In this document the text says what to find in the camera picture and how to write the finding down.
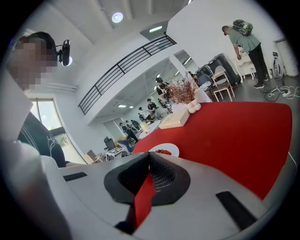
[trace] balcony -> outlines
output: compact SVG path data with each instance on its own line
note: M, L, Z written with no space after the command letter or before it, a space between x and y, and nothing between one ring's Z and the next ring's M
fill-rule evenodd
M99 100L99 98L115 84L122 76L135 68L141 62L156 53L175 45L176 42L167 35L157 38L140 48L134 50L126 57L112 66L88 91L84 98L79 103L78 107L83 114L91 109L91 107Z

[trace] black bag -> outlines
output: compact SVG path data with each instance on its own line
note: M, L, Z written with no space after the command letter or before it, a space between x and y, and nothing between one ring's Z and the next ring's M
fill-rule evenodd
M244 20L235 20L233 22L233 29L240 32L243 36L249 36L252 32L253 25Z

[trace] food on plate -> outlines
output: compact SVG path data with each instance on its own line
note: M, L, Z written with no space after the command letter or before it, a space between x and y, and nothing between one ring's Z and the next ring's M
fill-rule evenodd
M172 155L172 153L170 153L168 150L163 150L163 149L156 150L155 152Z

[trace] red tabletop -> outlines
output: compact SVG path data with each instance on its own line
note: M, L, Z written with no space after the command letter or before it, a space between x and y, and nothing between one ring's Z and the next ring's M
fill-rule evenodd
M158 129L134 153L173 143L180 158L212 166L264 199L285 164L292 133L288 105L202 103L183 127Z

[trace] window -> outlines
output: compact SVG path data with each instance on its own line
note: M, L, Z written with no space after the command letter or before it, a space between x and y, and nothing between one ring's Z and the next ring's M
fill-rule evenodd
M68 138L61 125L52 99L32 99L32 114L51 132L61 146L65 160L72 163L86 164Z

